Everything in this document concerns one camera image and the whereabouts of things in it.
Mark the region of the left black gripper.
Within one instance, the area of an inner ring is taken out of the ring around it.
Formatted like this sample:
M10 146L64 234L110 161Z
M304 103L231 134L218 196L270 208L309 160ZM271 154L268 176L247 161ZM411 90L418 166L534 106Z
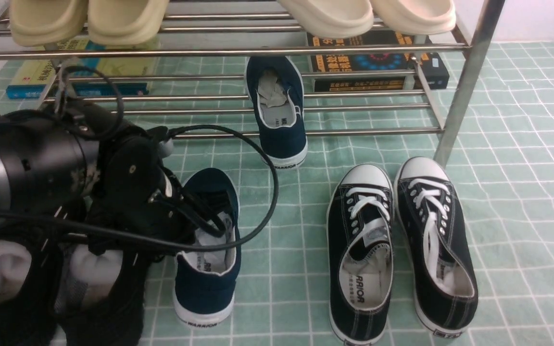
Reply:
M112 239L122 246L137 246L163 253L193 245L194 228L214 238L227 234L222 213L231 211L228 193L206 181L171 180L164 167L160 142L168 129L124 126L99 142L99 181L91 197L114 221ZM170 206L163 199L170 197Z

